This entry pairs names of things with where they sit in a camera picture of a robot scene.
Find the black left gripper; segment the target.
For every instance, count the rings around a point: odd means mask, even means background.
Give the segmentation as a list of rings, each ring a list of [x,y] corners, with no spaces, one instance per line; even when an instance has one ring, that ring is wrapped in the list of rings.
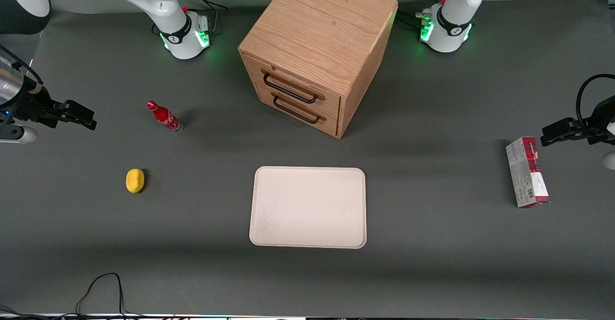
[[[578,95],[575,102],[575,112],[580,128],[573,140],[587,140],[589,145],[597,143],[614,145],[614,131],[609,130],[609,127],[614,127],[615,97],[611,96],[598,103],[588,118],[582,118],[580,108],[581,96]],[[542,128],[541,145],[548,147],[560,141],[567,141],[567,137],[573,136],[575,133],[576,120],[563,118]]]

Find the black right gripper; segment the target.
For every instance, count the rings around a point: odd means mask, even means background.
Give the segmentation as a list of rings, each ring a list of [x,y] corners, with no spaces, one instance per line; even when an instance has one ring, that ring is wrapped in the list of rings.
[[[97,121],[94,120],[94,112],[73,100],[64,102],[63,111],[56,107],[61,105],[51,99],[49,91],[42,86],[35,94],[31,90],[35,86],[25,86],[22,89],[22,121],[41,123],[55,129],[58,122],[66,122],[66,117],[78,120],[79,125],[89,130],[95,130]]]

